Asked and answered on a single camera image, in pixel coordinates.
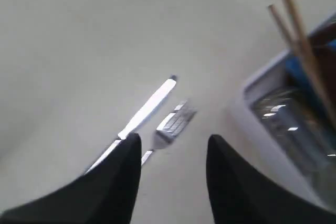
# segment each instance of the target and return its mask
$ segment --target wooden chopstick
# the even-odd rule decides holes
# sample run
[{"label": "wooden chopstick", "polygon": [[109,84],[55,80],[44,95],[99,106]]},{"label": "wooden chopstick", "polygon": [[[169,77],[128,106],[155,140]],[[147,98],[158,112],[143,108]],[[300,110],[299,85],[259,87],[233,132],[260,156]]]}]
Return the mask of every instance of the wooden chopstick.
[{"label": "wooden chopstick", "polygon": [[290,16],[291,23],[298,38],[298,43],[294,42],[290,31],[287,29],[284,21],[281,19],[275,7],[271,5],[269,7],[269,10],[273,18],[275,19],[283,38],[291,48],[292,52],[300,60],[302,67],[306,72],[306,75],[311,81],[315,93],[321,99],[326,109],[330,122],[336,129],[336,113],[334,110],[334,105],[332,104],[321,79],[318,62],[306,37],[306,31],[304,29],[303,21],[298,11],[298,7],[295,3],[295,0],[283,0],[283,2]]}]

